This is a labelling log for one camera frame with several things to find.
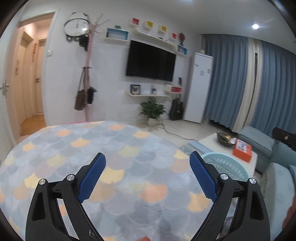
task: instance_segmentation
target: doorway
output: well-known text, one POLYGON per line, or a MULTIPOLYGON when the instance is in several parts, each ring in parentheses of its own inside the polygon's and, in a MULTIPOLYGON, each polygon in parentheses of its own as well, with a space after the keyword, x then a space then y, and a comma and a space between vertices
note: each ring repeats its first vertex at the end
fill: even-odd
POLYGON ((7 65, 7 109, 16 143, 46 127, 42 100, 42 63, 53 14, 20 23, 7 65))

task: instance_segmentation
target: scale-patterned tablecloth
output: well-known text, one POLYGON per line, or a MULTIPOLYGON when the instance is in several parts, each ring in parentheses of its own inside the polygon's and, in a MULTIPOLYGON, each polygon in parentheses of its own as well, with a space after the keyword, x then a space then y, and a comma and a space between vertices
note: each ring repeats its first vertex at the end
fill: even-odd
MULTIPOLYGON (((98 152, 107 165, 83 207, 105 240, 193 237, 213 203, 203 194, 189 157, 149 132, 102 121, 43 128, 7 156, 0 167, 0 208, 23 239, 38 181, 75 174, 98 152)), ((77 237, 60 200, 59 208, 69 234, 77 237)))

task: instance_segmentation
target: television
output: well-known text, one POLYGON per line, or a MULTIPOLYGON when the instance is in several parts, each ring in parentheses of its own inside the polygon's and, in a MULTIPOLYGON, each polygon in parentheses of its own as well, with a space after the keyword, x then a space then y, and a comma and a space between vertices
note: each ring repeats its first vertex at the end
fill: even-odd
POLYGON ((173 81, 176 55, 166 50, 131 41, 126 76, 173 81))

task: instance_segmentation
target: white coffee table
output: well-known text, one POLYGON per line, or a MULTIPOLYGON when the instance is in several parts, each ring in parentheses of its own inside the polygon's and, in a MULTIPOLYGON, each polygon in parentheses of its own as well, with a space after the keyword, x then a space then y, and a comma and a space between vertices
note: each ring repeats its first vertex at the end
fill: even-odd
POLYGON ((251 161, 246 162, 246 161, 232 155, 233 147, 226 147, 226 146, 223 146, 222 144, 220 144, 217 139, 217 133, 214 133, 214 134, 212 134, 212 135, 210 135, 198 142, 200 144, 203 144, 204 146, 206 146, 207 148, 211 149, 214 152, 223 153, 223 154, 233 157, 247 170, 247 172, 249 173, 249 175, 251 177, 254 176, 255 167, 256 167, 256 163, 257 163, 257 157, 258 157, 258 155, 255 152, 252 151, 251 161))

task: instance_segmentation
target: silver screw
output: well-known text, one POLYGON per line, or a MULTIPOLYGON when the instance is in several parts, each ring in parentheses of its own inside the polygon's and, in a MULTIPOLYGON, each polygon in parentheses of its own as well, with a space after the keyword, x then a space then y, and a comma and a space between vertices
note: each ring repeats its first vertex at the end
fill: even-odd
POLYGON ((67 176, 67 180, 68 181, 72 181, 74 179, 74 175, 73 174, 70 174, 67 176))
POLYGON ((221 177, 223 180, 227 180, 227 179, 228 179, 228 176, 227 176, 227 174, 225 174, 225 173, 222 173, 222 174, 220 175, 220 177, 221 177))
POLYGON ((43 185, 45 183, 45 179, 41 179, 40 181, 39 181, 39 184, 40 185, 43 185))
POLYGON ((255 178, 250 178, 250 183, 255 184, 256 183, 256 179, 255 178))

